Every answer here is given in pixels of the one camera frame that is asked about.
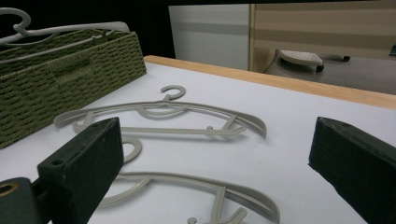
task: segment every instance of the white wall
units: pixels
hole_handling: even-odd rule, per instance
[[[177,59],[248,70],[249,5],[169,7]]]

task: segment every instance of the white hanger on basket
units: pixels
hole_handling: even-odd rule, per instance
[[[97,39],[97,38],[100,38],[100,37],[103,37],[106,35],[111,35],[114,31],[122,31],[122,32],[130,31],[128,25],[122,21],[67,25],[67,26],[58,26],[58,27],[51,27],[51,28],[47,28],[47,29],[28,31],[28,30],[25,30],[25,28],[31,22],[31,18],[29,16],[29,14],[27,14],[26,12],[24,12],[20,9],[13,8],[13,7],[0,7],[0,15],[6,15],[6,14],[20,16],[20,17],[22,17],[22,22],[19,24],[15,24],[13,26],[13,28],[17,32],[17,34],[0,38],[0,46],[25,47],[25,46],[32,46],[32,45],[36,45],[36,44],[42,44],[42,43],[45,43],[45,42],[51,40],[53,37],[57,36],[59,33],[77,31],[77,30],[99,29],[99,30],[103,30],[103,33],[102,33],[102,35],[92,36],[89,39],[78,41],[78,42],[70,44],[70,45],[62,46],[62,47],[59,47],[56,49],[49,49],[49,50],[45,50],[42,52],[38,52],[36,54],[26,55],[26,56],[14,58],[14,59],[3,60],[3,61],[0,61],[0,63],[11,63],[11,62],[15,62],[18,60],[31,58],[31,57],[46,54],[49,52],[53,52],[53,51],[56,51],[59,49],[70,48],[75,45],[83,44],[83,43],[92,41],[94,39]],[[33,43],[13,44],[13,42],[21,40],[25,37],[41,36],[41,35],[50,35],[50,36],[43,40],[36,41]]]

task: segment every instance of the woven storage basket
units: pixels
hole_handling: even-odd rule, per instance
[[[50,42],[0,52],[0,60],[54,49],[100,35],[84,30]],[[136,33],[116,32],[72,48],[0,64],[0,148],[51,124],[146,74]]]

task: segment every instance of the wooden table edge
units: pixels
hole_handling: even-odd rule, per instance
[[[289,77],[278,77],[239,69],[215,66],[204,63],[193,63],[153,55],[144,57],[144,60],[146,63],[156,63],[195,72],[207,73],[220,77],[229,77],[233,79],[244,80],[290,91],[300,91],[359,104],[396,109],[396,95],[385,94],[381,92],[363,91]]]

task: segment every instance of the white table surface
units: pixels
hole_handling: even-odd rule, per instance
[[[170,172],[198,175],[257,189],[270,196],[280,209],[281,223],[365,223],[334,190],[308,166],[308,155],[317,117],[338,119],[396,146],[396,110],[287,91],[260,84],[216,77],[147,63],[148,73],[136,81],[87,105],[115,105],[158,101],[160,89],[181,85],[187,93],[177,101],[215,105],[262,119],[264,138],[251,129],[232,137],[182,134],[132,134],[143,151],[122,171]],[[221,128],[224,119],[187,112],[171,119],[150,120],[136,111],[115,112],[99,119],[120,117],[121,126]],[[76,134],[71,125],[50,125],[0,150],[0,179],[25,176],[32,181],[36,166]],[[119,183],[114,194],[130,187]],[[187,223],[196,217],[208,223],[214,195],[156,182],[131,199],[99,207],[90,223]],[[240,205],[226,201],[223,216]],[[271,223],[248,211],[244,224]]]

